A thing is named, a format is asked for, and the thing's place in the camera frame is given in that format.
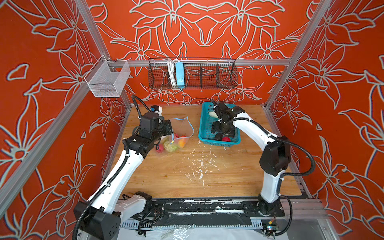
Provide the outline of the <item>dark avocado toy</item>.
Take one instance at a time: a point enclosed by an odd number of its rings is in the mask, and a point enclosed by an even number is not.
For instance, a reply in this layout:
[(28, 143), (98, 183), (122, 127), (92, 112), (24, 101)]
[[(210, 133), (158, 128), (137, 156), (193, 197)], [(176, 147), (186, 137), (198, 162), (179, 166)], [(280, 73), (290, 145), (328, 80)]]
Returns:
[(214, 137), (215, 141), (222, 141), (223, 139), (223, 134), (222, 133), (217, 133)]

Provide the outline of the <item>clear zip top bag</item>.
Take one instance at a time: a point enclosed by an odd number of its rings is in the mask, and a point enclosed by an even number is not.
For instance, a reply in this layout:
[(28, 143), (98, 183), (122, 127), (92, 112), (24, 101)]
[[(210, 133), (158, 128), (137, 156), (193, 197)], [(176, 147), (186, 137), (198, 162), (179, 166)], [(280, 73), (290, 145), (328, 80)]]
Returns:
[(174, 134), (179, 135), (179, 138), (181, 136), (186, 136), (188, 138), (188, 141), (189, 141), (189, 139), (193, 136), (193, 134), (195, 132), (192, 124), (190, 123), (189, 118), (188, 117), (186, 117), (186, 118), (172, 118), (172, 119), (170, 119), (170, 121), (172, 123), (173, 134), (169, 135), (169, 136), (162, 137), (161, 141), (162, 141), (162, 139), (168, 137), (170, 143), (178, 145), (178, 138), (175, 138)]

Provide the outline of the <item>orange red tomato toy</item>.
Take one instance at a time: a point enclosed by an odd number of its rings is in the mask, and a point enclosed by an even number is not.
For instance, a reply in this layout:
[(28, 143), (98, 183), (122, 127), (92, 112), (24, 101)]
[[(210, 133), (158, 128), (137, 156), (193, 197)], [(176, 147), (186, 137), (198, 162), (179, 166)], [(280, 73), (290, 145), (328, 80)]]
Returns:
[(180, 138), (178, 138), (178, 145), (180, 148), (184, 148), (187, 142), (188, 138), (186, 136), (181, 136)]

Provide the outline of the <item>green cabbage toy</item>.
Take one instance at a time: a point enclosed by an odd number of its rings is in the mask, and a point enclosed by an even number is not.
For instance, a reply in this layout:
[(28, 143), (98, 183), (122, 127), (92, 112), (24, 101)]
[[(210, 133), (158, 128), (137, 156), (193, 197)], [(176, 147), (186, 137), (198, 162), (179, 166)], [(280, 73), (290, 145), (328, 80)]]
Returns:
[(163, 146), (164, 146), (164, 149), (169, 153), (173, 153), (179, 149), (178, 145), (170, 142), (164, 142)]

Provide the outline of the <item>red apple toy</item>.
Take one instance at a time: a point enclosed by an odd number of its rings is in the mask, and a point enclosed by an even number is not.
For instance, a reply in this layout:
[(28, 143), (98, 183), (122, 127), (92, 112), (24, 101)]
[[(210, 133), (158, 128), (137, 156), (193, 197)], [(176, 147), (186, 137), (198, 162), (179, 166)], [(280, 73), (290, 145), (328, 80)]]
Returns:
[(157, 153), (162, 153), (164, 150), (165, 150), (165, 148), (164, 148), (163, 144), (159, 144), (156, 146), (156, 152)]

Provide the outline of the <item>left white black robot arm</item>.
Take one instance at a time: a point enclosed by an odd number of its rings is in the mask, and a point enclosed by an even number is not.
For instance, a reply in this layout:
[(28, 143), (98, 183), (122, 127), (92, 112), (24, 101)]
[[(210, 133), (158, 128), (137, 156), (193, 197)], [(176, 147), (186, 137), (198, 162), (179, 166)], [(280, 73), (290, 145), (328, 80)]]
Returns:
[(152, 198), (136, 193), (118, 203), (126, 184), (138, 166), (152, 149), (159, 149), (160, 142), (173, 134), (172, 123), (162, 116), (159, 106), (146, 107), (142, 114), (139, 103), (143, 100), (132, 97), (138, 112), (139, 126), (131, 137), (123, 139), (122, 154), (101, 186), (86, 202), (78, 202), (74, 214), (77, 219), (72, 238), (78, 239), (83, 231), (99, 240), (112, 240), (118, 234), (121, 223), (132, 218), (143, 224), (154, 224), (164, 215), (159, 207), (152, 207)]

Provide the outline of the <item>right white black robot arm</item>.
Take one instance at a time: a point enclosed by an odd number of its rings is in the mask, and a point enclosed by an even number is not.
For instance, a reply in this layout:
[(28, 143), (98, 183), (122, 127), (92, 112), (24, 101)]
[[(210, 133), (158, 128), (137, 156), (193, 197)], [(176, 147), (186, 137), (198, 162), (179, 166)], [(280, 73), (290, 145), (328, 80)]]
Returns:
[[(263, 151), (259, 164), (264, 171), (262, 190), (258, 195), (257, 211), (264, 217), (269, 217), (280, 206), (281, 199), (289, 204), (289, 219), (285, 228), (281, 231), (273, 226), (270, 221), (262, 228), (262, 234), (275, 238), (285, 234), (291, 226), (293, 219), (293, 204), (291, 200), (281, 195), (281, 185), (287, 176), (304, 177), (312, 174), (316, 168), (316, 161), (309, 151), (292, 143), (285, 136), (279, 137), (265, 129), (261, 124), (253, 120), (244, 109), (239, 106), (227, 107), (225, 103), (217, 103), (212, 100), (214, 112), (218, 120), (213, 122), (212, 133), (221, 133), (232, 136), (237, 129), (250, 137)], [(311, 162), (310, 168), (305, 172), (287, 173), (291, 162), (291, 147), (305, 153)]]

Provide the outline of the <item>teal plastic basket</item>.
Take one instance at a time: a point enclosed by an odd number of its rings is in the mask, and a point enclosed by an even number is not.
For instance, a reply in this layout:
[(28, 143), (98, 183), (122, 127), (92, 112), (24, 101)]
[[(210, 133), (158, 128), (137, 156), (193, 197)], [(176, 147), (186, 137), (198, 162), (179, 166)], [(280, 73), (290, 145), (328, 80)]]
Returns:
[(230, 148), (232, 146), (239, 145), (241, 143), (241, 131), (236, 130), (235, 136), (232, 138), (230, 137), (230, 141), (217, 141), (215, 140), (215, 135), (212, 134), (212, 126), (213, 122), (215, 122), (217, 119), (211, 117), (209, 115), (209, 112), (214, 111), (214, 105), (211, 102), (205, 102), (202, 104), (202, 111), (201, 111), (201, 119), (200, 119), (200, 127), (199, 127), (199, 139), (206, 145), (212, 145), (212, 146), (220, 146), (220, 147), (226, 147)]

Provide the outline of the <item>light blue box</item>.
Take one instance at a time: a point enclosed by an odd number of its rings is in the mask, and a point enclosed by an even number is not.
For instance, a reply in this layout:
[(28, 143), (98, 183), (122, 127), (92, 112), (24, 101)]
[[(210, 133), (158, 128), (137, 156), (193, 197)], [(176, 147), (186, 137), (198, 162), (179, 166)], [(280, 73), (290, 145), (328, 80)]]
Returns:
[(176, 62), (175, 70), (176, 70), (177, 86), (178, 88), (183, 89), (185, 87), (184, 63)]

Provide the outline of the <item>clear acrylic wall bin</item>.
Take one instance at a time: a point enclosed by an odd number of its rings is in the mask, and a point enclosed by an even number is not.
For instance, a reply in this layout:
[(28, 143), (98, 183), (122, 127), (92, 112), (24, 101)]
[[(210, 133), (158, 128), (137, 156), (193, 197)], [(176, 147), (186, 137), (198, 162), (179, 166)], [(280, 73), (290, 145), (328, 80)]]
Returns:
[(109, 61), (101, 55), (84, 79), (95, 97), (118, 98), (130, 75), (128, 61)]

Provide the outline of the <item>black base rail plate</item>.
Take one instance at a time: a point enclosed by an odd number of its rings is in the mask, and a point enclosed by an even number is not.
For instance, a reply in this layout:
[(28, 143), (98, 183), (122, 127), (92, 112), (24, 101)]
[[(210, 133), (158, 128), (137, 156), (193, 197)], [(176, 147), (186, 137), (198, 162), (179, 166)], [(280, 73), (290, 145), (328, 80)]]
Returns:
[(281, 204), (266, 216), (259, 210), (256, 197), (245, 198), (159, 198), (152, 199), (153, 210), (147, 217), (129, 219), (123, 227), (147, 230), (176, 227), (195, 228), (243, 228), (261, 229), (272, 220), (284, 219), (286, 214)]

